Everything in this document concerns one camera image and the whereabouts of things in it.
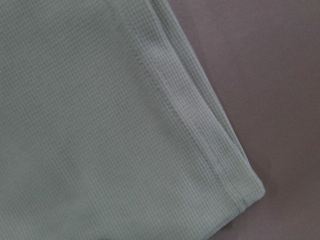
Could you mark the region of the olive green long-sleeve shirt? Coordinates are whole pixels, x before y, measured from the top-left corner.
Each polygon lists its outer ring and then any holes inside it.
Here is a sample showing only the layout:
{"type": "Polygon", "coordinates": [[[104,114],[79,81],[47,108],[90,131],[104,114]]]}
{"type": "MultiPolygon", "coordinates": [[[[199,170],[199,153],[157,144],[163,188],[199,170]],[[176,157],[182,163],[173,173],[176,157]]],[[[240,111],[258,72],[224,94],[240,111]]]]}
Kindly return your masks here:
{"type": "Polygon", "coordinates": [[[1,1],[1,239],[207,240],[264,194],[166,0],[1,1]]]}

